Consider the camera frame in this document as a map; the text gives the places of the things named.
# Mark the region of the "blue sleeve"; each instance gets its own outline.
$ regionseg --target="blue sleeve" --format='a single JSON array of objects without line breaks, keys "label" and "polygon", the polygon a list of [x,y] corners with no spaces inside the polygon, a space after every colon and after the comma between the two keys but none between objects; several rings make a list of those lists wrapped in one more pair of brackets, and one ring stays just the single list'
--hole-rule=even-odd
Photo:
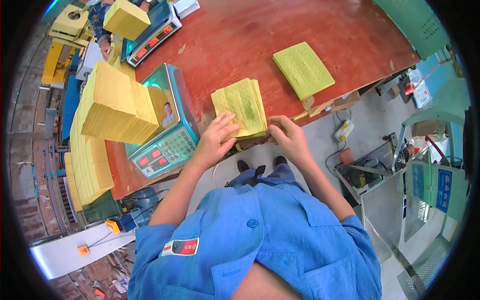
[{"label": "blue sleeve", "polygon": [[141,227],[137,230],[135,233],[137,251],[132,278],[144,272],[145,267],[161,254],[163,246],[170,240],[177,227],[173,224],[160,224]]},{"label": "blue sleeve", "polygon": [[110,36],[112,34],[110,31],[103,28],[103,17],[101,18],[99,16],[100,13],[104,13],[102,9],[99,11],[91,9],[88,12],[88,21],[92,26],[93,35],[97,38],[97,43],[99,45],[100,42],[105,38],[108,39],[108,42],[110,42]]},{"label": "blue sleeve", "polygon": [[363,269],[365,269],[365,271],[368,270],[372,276],[372,284],[375,285],[378,293],[374,293],[374,291],[370,288],[368,292],[376,294],[375,296],[372,296],[372,299],[381,298],[382,283],[380,281],[380,263],[378,262],[377,254],[375,253],[375,249],[373,248],[372,241],[370,240],[367,231],[365,231],[360,219],[357,216],[349,216],[343,222],[341,222],[341,224],[357,245],[357,249],[359,250],[360,256],[363,259],[363,262],[360,264],[365,266]]}]

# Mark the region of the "hand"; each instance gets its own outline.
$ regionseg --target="hand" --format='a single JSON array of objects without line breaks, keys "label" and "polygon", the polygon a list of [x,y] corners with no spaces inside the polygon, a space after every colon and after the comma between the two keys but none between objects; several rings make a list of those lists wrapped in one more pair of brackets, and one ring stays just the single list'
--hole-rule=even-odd
[{"label": "hand", "polygon": [[108,42],[107,39],[103,39],[100,42],[100,52],[102,52],[103,60],[107,61],[108,58],[110,57],[110,54],[108,53],[109,50],[112,50],[112,46],[110,46],[110,43]]},{"label": "hand", "polygon": [[142,9],[142,11],[148,13],[148,9],[150,8],[150,4],[146,1],[143,1],[142,4],[140,4],[139,7]]},{"label": "hand", "polygon": [[302,128],[286,116],[272,116],[268,120],[279,124],[268,126],[272,135],[268,141],[279,145],[289,161],[298,168],[313,161]]},{"label": "hand", "polygon": [[240,129],[240,125],[229,125],[232,122],[235,114],[227,116],[227,111],[224,110],[216,117],[208,126],[200,138],[197,149],[190,160],[190,163],[206,171],[219,161],[228,150],[233,147],[237,141],[236,138],[227,139],[233,132]]}]

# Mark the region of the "blue work shirt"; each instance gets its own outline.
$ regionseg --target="blue work shirt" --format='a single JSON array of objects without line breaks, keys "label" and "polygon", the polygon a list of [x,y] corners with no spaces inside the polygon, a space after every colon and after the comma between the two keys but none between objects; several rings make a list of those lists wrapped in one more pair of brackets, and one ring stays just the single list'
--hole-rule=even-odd
[{"label": "blue work shirt", "polygon": [[[380,265],[358,217],[340,223],[294,180],[258,181],[210,191],[178,227],[138,229],[128,298],[229,299],[254,260],[304,299],[381,298]],[[195,238],[195,255],[161,256],[169,241]]]}]

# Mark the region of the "shirt pocket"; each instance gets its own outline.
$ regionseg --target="shirt pocket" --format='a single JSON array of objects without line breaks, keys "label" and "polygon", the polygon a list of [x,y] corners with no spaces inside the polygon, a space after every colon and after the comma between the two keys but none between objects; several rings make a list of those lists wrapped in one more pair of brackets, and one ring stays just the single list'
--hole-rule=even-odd
[{"label": "shirt pocket", "polygon": [[173,232],[170,240],[188,240],[200,236],[200,222],[204,216],[204,209],[199,208],[191,213]]},{"label": "shirt pocket", "polygon": [[198,299],[198,300],[211,300],[214,298],[214,295],[204,294],[201,292],[197,292],[191,289],[176,287],[176,286],[169,286],[169,285],[161,285],[160,287],[160,299],[170,300],[191,300],[191,299]]},{"label": "shirt pocket", "polygon": [[302,193],[300,195],[293,196],[307,215],[308,224],[310,227],[315,226],[333,226],[339,225],[335,214],[325,205],[325,203],[320,202],[317,198],[310,196],[307,193]]},{"label": "shirt pocket", "polygon": [[312,291],[313,299],[355,299],[354,268],[353,255],[349,255],[334,263],[307,272],[305,277]]}]

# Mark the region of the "shirt button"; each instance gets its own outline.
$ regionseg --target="shirt button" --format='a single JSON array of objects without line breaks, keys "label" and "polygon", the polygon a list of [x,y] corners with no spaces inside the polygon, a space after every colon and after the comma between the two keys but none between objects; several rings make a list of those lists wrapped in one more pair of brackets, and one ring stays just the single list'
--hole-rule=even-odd
[{"label": "shirt button", "polygon": [[247,221],[247,226],[250,228],[255,228],[258,226],[258,221],[255,219],[250,219]]}]

